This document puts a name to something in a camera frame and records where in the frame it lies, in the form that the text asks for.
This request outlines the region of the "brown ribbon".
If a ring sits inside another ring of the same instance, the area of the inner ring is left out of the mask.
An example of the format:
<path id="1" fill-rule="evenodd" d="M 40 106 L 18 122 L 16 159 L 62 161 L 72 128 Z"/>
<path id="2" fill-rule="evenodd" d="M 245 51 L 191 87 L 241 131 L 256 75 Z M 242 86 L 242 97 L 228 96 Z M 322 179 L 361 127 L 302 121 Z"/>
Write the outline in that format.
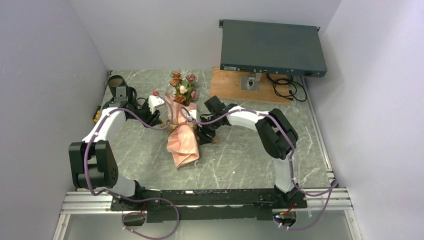
<path id="1" fill-rule="evenodd" d="M 183 134 L 186 133 L 192 133 L 193 137 L 196 139 L 197 143 L 197 137 L 196 137 L 196 130 L 197 130 L 197 126 L 196 124 L 193 124 L 191 122 L 186 122 L 186 123 L 175 123 L 175 122 L 171 122 L 170 120 L 167 120 L 166 122 L 160 124 L 161 127 L 166 127 L 167 124 L 169 124 L 169 126 L 166 128 L 171 134 L 176 133 L 177 137 L 182 137 Z M 219 143 L 221 141 L 221 138 L 219 136 L 215 136 L 215 138 L 213 139 L 212 143 Z"/>

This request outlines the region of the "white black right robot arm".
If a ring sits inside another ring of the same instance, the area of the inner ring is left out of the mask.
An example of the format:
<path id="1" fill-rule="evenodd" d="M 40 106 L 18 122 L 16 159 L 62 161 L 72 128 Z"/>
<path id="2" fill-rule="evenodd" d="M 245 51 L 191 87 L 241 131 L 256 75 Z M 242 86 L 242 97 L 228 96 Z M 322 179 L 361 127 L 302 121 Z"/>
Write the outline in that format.
<path id="1" fill-rule="evenodd" d="M 293 170 L 293 155 L 299 136 L 278 108 L 271 111 L 255 111 L 231 103 L 225 105 L 217 96 L 204 105 L 208 114 L 199 117 L 198 135 L 200 144 L 211 143 L 216 129 L 221 126 L 238 126 L 255 131 L 266 153 L 273 158 L 275 169 L 275 200 L 287 208 L 295 201 L 299 192 Z"/>

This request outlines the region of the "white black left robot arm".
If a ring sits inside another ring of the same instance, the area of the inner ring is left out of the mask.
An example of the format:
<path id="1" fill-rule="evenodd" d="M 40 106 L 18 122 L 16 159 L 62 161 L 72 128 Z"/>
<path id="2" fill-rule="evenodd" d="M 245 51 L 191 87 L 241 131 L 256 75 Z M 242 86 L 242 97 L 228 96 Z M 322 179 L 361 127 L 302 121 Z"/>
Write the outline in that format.
<path id="1" fill-rule="evenodd" d="M 119 173 L 111 142 L 130 119 L 138 120 L 147 128 L 160 130 L 159 107 L 165 103 L 163 96 L 154 93 L 139 104 L 134 88 L 116 87 L 112 98 L 101 109 L 94 128 L 68 148 L 73 185 L 77 189 L 91 191 L 94 196 L 110 193 L 124 198 L 123 202 L 129 209 L 139 209 L 144 203 L 144 196 L 138 192 L 137 181 Z"/>

